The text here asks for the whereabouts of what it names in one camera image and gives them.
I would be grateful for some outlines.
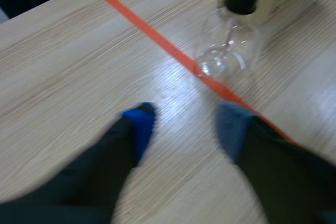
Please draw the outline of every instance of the glass bottle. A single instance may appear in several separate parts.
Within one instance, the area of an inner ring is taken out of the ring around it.
[[[201,74],[227,82],[250,74],[261,50],[263,38],[250,21],[257,0],[224,0],[202,27],[195,48]]]

